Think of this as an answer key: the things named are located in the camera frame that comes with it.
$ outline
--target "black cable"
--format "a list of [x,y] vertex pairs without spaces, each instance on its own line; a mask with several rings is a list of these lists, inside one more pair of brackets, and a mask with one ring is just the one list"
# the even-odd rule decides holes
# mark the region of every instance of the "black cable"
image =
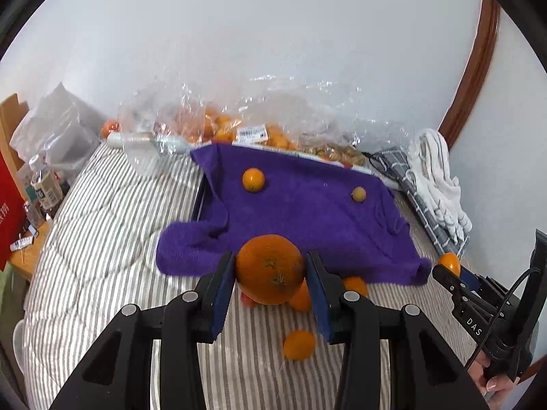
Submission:
[[519,285],[524,281],[524,279],[526,279],[530,274],[532,273],[540,273],[540,269],[539,268],[529,268],[527,269],[524,273],[522,273],[520,275],[520,278],[518,278],[516,280],[516,282],[512,285],[512,287],[509,289],[509,291],[507,292],[507,294],[505,295],[505,297],[503,298],[503,301],[502,301],[502,304],[499,306],[496,314],[494,315],[494,317],[492,318],[492,320],[490,321],[488,327],[486,328],[486,334],[484,336],[484,339],[481,341],[480,344],[477,345],[477,348],[475,348],[475,351],[473,352],[473,354],[471,355],[471,357],[467,360],[466,362],[466,370],[469,369],[469,367],[471,367],[471,364],[473,363],[473,361],[477,358],[477,356],[479,355],[480,353],[480,350],[482,350],[482,347],[484,346],[484,344],[486,343],[486,339],[488,339],[488,336],[490,335],[490,333],[492,332],[492,328],[494,327],[494,322],[496,321],[496,319],[498,319],[499,315],[501,314],[502,310],[503,310],[503,307],[505,306],[505,304],[507,303],[507,301],[509,300],[509,298],[512,296],[512,294],[515,292],[515,290],[519,287]]
[[360,151],[360,153],[369,160],[371,167],[373,167],[376,171],[378,171],[380,174],[387,177],[388,179],[399,183],[398,179],[389,173],[389,168],[385,167],[385,165],[378,159],[376,154],[371,154],[370,152],[366,151]]

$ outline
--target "purple towel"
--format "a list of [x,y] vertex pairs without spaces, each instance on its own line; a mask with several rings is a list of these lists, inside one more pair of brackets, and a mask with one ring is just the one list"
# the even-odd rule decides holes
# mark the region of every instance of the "purple towel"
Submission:
[[[327,271],[359,275],[366,282],[417,285],[427,282],[431,262],[418,256],[410,226],[380,179],[300,157],[241,146],[211,145],[192,153],[212,195],[198,222],[176,222],[163,231],[156,263],[160,271],[201,276],[235,254],[249,239],[280,234],[302,254],[316,250]],[[259,168],[266,185],[248,193],[241,178]],[[351,192],[366,190],[356,203]]]

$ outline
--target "orange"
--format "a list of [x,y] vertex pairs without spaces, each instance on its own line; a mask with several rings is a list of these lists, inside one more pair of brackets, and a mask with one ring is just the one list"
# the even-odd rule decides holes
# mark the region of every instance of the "orange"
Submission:
[[271,139],[274,135],[283,135],[283,130],[278,127],[276,124],[269,124],[266,125],[266,131],[268,133],[268,137]]
[[214,136],[213,133],[213,121],[210,117],[205,115],[204,124],[203,124],[203,138],[208,140]]
[[269,140],[271,146],[279,149],[288,149],[289,148],[289,141],[282,135],[274,135]]
[[236,279],[241,291],[264,305],[291,299],[304,281],[304,272],[298,248],[277,234],[254,237],[236,257]]
[[203,138],[203,122],[198,119],[198,117],[184,116],[183,112],[179,113],[179,118],[174,125],[174,128],[177,133],[184,137],[187,141],[191,143],[201,142]]
[[462,267],[459,264],[458,256],[456,256],[453,252],[448,252],[446,254],[443,254],[437,263],[448,268],[450,271],[452,271],[452,273],[454,273],[458,277],[462,271]]
[[262,188],[264,188],[264,183],[266,183],[264,174],[261,170],[256,168],[249,168],[245,171],[241,181],[248,192],[262,191]]
[[366,199],[366,191],[362,186],[358,186],[351,192],[351,198],[354,202],[361,203]]
[[118,120],[110,119],[107,120],[105,125],[102,128],[101,135],[102,137],[106,138],[108,135],[110,135],[111,132],[119,132],[120,131],[120,123]]
[[292,361],[304,361],[315,351],[315,336],[309,331],[296,330],[285,338],[283,354]]
[[216,119],[214,119],[214,122],[219,125],[220,127],[223,127],[226,124],[229,124],[231,122],[231,118],[229,115],[226,114],[219,114]]
[[302,285],[300,285],[300,288],[297,290],[296,294],[291,297],[289,305],[297,312],[311,311],[311,296],[307,288],[306,279],[304,279],[304,282],[302,282]]
[[214,122],[219,115],[220,115],[220,112],[218,112],[216,108],[212,106],[207,106],[205,108],[205,116],[209,117],[211,121]]
[[346,279],[342,279],[344,282],[344,287],[346,290],[353,290],[358,292],[361,296],[368,296],[369,289],[366,286],[366,283],[359,276],[351,276]]
[[244,292],[241,292],[240,294],[240,301],[243,305],[245,305],[248,308],[254,308],[258,305],[254,300],[252,300],[249,296],[247,296]]
[[224,129],[219,129],[217,133],[214,135],[214,138],[217,142],[226,142],[226,143],[232,143],[236,135],[231,131],[225,131]]

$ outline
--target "bed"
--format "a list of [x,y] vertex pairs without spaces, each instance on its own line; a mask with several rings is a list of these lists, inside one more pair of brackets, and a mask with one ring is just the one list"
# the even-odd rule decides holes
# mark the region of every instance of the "bed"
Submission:
[[[24,368],[31,409],[47,409],[78,361],[109,320],[127,303],[142,309],[166,304],[198,279],[167,276],[155,265],[159,236],[174,221],[191,220],[202,179],[189,156],[168,158],[169,171],[143,177],[121,150],[96,150],[70,190],[44,245],[27,295]],[[418,253],[436,252],[403,196],[396,205],[410,223]],[[465,257],[462,264],[469,266]],[[370,299],[401,308],[415,303],[462,360],[472,339],[451,316],[452,302],[432,278],[425,286],[373,284]],[[334,408],[343,347],[327,345],[311,313],[287,305],[244,308],[236,287],[224,330],[201,344],[203,392],[210,409]],[[317,335],[314,356],[302,363],[283,358],[292,330]],[[389,408],[387,345],[381,346],[381,408]],[[152,357],[151,408],[159,408],[159,344]]]

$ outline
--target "white wall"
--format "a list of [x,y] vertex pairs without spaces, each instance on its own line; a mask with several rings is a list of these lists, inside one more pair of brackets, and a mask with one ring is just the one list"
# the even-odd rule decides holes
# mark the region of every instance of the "white wall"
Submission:
[[[502,12],[489,73],[450,164],[473,222],[467,255],[507,288],[530,266],[535,229],[547,232],[546,137],[547,74]],[[535,357],[545,353],[544,309]]]
[[108,118],[156,78],[356,82],[368,119],[436,127],[480,0],[47,0],[0,62],[0,99],[63,81]]

